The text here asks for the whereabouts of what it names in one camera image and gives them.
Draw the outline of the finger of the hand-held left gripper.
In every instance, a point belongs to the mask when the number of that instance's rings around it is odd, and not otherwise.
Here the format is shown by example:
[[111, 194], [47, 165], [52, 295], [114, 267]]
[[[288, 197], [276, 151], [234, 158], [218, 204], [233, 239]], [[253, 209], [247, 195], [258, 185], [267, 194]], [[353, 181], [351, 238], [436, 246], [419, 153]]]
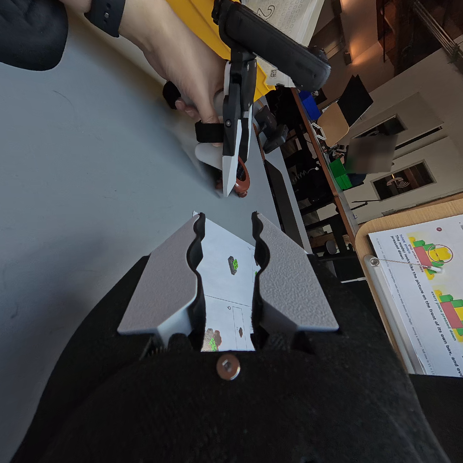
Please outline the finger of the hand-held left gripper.
[[253, 108], [249, 108], [240, 119], [241, 122], [241, 138], [239, 142], [239, 157], [246, 163], [249, 155], [249, 148], [251, 142], [251, 129], [253, 119]]
[[239, 146], [242, 136], [242, 123], [238, 119], [234, 128], [229, 134], [224, 134], [223, 158], [222, 158], [222, 178], [223, 194], [228, 197], [233, 190], [236, 182], [236, 172], [238, 168]]

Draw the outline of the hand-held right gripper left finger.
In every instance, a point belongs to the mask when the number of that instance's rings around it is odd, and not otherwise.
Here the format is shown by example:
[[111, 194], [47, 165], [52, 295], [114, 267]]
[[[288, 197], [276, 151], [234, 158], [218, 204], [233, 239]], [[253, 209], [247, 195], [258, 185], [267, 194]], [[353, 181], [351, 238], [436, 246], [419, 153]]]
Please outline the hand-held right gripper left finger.
[[205, 214], [195, 214], [150, 253], [117, 328], [120, 335], [152, 334], [166, 347], [175, 334], [201, 349], [205, 336], [205, 295], [197, 270], [203, 251]]

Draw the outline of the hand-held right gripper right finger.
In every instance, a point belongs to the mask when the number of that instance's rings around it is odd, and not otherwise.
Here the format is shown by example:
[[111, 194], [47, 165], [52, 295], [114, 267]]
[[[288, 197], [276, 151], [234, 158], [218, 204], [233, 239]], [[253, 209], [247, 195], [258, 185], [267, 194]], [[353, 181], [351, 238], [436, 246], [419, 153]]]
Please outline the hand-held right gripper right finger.
[[258, 265], [252, 298], [252, 328], [258, 334], [334, 333], [339, 324], [309, 254], [263, 214], [252, 213]]

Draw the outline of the round brown black brick base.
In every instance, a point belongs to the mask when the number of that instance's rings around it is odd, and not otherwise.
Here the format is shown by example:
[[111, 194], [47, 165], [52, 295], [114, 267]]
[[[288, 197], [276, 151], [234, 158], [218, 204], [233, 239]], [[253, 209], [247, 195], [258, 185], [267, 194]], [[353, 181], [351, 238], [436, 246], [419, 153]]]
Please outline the round brown black brick base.
[[[223, 193], [223, 178], [221, 174], [215, 183], [215, 190]], [[250, 188], [250, 177], [245, 163], [238, 157], [238, 167], [236, 172], [236, 182], [233, 190], [239, 198], [245, 198]]]

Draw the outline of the building instruction booklet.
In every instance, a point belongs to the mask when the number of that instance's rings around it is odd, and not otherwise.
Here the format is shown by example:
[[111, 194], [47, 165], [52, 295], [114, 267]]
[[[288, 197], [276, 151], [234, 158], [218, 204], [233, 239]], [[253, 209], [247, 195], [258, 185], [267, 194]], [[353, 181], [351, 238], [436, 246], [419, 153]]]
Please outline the building instruction booklet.
[[209, 219], [201, 246], [198, 272], [206, 308], [201, 351], [254, 351], [252, 298], [260, 270], [255, 247]]

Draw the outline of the yellow plastic bin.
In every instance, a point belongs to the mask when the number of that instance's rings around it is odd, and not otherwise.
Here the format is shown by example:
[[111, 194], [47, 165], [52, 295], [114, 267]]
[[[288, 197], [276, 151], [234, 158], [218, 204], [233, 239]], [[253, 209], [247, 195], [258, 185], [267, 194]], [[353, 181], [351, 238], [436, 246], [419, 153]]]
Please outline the yellow plastic bin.
[[167, 3], [198, 38], [221, 58], [229, 61], [231, 57], [230, 47], [220, 39], [218, 26], [211, 16], [214, 1], [169, 0]]

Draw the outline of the person's left forearm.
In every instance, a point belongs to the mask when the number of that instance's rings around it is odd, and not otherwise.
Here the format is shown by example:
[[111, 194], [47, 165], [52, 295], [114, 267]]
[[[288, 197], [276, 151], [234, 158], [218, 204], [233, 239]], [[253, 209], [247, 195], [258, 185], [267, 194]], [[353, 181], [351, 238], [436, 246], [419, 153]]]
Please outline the person's left forearm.
[[2, 0], [0, 60], [32, 71], [59, 64], [68, 35], [67, 7], [88, 13], [93, 1]]

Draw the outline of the person's left hand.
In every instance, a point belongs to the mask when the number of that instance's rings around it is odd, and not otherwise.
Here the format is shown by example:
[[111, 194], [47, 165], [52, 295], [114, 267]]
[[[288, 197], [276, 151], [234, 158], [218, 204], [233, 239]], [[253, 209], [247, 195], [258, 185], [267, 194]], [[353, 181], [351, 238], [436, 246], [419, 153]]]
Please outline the person's left hand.
[[125, 2], [119, 34], [142, 50], [154, 70], [181, 93], [178, 111], [195, 122], [219, 123], [214, 96], [223, 89], [226, 61], [198, 38], [164, 0]]

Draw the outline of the black electronic device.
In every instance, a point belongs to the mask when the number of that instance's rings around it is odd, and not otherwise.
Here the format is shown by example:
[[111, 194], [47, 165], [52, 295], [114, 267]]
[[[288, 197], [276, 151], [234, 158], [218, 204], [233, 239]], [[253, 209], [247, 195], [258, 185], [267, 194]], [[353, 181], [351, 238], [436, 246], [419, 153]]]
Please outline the black electronic device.
[[255, 120], [258, 126], [258, 133], [263, 133], [266, 140], [263, 144], [263, 152], [269, 154], [281, 147], [286, 142], [288, 127], [285, 124], [278, 124], [273, 113], [267, 105], [263, 106], [256, 114]]

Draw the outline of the white numbered paper bag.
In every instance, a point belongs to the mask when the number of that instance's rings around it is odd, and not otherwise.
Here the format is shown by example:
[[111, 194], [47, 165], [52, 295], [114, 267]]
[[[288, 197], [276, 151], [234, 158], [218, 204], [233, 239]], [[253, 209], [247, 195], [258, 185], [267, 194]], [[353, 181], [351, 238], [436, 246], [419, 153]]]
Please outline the white numbered paper bag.
[[[308, 47], [319, 19], [323, 0], [249, 0], [243, 1], [260, 18], [301, 45]], [[266, 75], [265, 84], [295, 87], [292, 79], [262, 58], [257, 58]]]

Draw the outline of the black flat panel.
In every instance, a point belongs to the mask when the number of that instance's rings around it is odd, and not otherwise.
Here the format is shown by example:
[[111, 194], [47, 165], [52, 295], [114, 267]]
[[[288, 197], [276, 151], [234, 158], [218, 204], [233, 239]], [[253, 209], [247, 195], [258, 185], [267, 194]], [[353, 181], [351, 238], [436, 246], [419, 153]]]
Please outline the black flat panel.
[[269, 161], [264, 160], [263, 164], [272, 192], [280, 228], [283, 233], [304, 248], [283, 175], [281, 171]]

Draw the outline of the blue plastic bin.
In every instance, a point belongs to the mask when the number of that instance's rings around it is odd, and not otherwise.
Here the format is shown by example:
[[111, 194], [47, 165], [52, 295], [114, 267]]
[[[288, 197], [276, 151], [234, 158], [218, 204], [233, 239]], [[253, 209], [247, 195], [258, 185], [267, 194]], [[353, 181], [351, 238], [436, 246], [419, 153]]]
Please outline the blue plastic bin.
[[307, 112], [307, 118], [310, 121], [316, 122], [321, 116], [321, 112], [312, 93], [301, 90], [299, 92], [299, 98], [305, 111]]

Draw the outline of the small wooden board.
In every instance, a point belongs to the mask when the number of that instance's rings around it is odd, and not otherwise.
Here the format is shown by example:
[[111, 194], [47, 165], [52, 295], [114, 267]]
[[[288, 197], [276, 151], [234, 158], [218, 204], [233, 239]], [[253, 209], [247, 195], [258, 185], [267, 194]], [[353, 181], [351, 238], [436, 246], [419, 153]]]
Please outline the small wooden board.
[[325, 143], [329, 148], [337, 145], [350, 128], [338, 102], [327, 107], [317, 120], [317, 125], [321, 127], [325, 136]]

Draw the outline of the white board stand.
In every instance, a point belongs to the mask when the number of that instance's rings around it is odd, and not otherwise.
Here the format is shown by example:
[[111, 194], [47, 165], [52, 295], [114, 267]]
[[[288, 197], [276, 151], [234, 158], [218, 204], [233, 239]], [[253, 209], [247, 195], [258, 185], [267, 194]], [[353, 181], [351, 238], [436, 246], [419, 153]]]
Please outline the white board stand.
[[391, 344], [410, 374], [427, 374], [416, 354], [392, 296], [381, 262], [372, 254], [363, 257], [367, 281]]

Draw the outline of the printed instruction sheet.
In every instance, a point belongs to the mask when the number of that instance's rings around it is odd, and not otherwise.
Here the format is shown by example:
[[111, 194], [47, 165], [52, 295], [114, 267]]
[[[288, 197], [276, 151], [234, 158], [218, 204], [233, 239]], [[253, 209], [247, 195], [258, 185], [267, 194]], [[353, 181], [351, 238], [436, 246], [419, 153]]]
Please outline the printed instruction sheet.
[[462, 215], [370, 233], [427, 375], [463, 375]]

